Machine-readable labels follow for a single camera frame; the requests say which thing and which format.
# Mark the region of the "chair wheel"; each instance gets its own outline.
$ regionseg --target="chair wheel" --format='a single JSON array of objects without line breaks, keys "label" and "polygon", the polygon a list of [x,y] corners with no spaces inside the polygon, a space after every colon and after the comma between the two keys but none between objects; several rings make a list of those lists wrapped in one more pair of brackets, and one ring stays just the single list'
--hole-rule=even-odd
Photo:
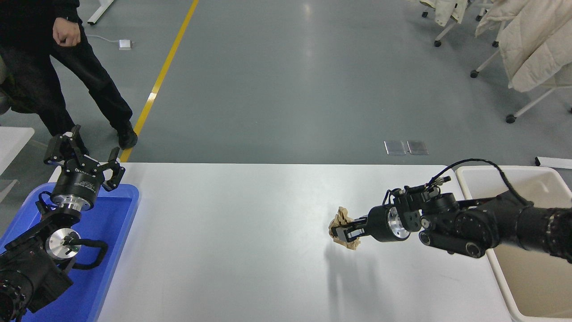
[{"label": "chair wheel", "polygon": [[514,123],[514,121],[516,121],[516,120],[517,120],[517,118],[514,117],[513,114],[509,114],[509,115],[506,116],[506,122],[509,123],[509,124]]}]

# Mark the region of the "white power outlet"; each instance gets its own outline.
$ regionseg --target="white power outlet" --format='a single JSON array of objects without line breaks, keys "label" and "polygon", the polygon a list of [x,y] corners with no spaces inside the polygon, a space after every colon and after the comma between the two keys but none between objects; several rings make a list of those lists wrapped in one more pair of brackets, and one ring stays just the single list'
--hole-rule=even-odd
[{"label": "white power outlet", "polygon": [[131,49],[131,40],[121,39],[119,40],[119,50],[129,50]]}]

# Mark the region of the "white table leg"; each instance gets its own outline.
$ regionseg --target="white table leg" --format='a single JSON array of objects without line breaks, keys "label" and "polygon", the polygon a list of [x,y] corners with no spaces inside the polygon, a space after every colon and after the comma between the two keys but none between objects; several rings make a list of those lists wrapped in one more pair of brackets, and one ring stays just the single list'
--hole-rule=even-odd
[{"label": "white table leg", "polygon": [[90,25],[95,25],[97,20],[103,15],[105,10],[109,8],[109,6],[113,3],[114,0],[100,0],[100,7],[96,10],[96,12],[89,18],[88,23]]},{"label": "white table leg", "polygon": [[0,202],[4,200],[16,183],[18,183],[17,180],[0,180]]}]

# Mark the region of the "robotic arm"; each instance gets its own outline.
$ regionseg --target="robotic arm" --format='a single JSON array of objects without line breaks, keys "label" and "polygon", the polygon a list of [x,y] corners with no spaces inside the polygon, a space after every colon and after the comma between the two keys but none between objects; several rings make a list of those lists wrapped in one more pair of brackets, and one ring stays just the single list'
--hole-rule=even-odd
[{"label": "robotic arm", "polygon": [[[39,195],[40,222],[0,254],[0,322],[21,320],[27,309],[34,313],[50,304],[73,284],[67,276],[71,269],[95,268],[107,252],[105,242],[82,239],[72,226],[80,221],[80,211],[93,208],[101,186],[107,191],[117,188],[125,168],[116,160],[119,148],[105,164],[82,155],[75,143],[79,128],[50,140],[44,162],[61,166],[61,175],[51,193]],[[108,169],[112,175],[106,180]],[[46,204],[44,194],[54,205]],[[76,263],[82,245],[100,249],[93,263]]]},{"label": "robotic arm", "polygon": [[380,242],[404,241],[412,232],[427,246],[450,254],[479,258],[485,250],[508,244],[526,250],[548,253],[572,264],[572,209],[536,208],[510,185],[509,190],[493,198],[456,201],[451,193],[442,194],[439,186],[451,180],[433,177],[417,187],[388,190],[381,206],[368,215],[341,226],[332,234],[344,242],[371,235]]}]

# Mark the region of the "white table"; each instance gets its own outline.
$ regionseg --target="white table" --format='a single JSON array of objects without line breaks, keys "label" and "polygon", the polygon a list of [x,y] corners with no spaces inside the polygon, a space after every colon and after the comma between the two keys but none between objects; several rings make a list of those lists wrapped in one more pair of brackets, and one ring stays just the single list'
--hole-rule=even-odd
[{"label": "white table", "polygon": [[124,166],[141,199],[100,322],[511,321],[486,257],[328,236],[338,206],[366,215],[443,166]]},{"label": "white table", "polygon": [[0,127],[0,174],[34,135],[28,127]]}]

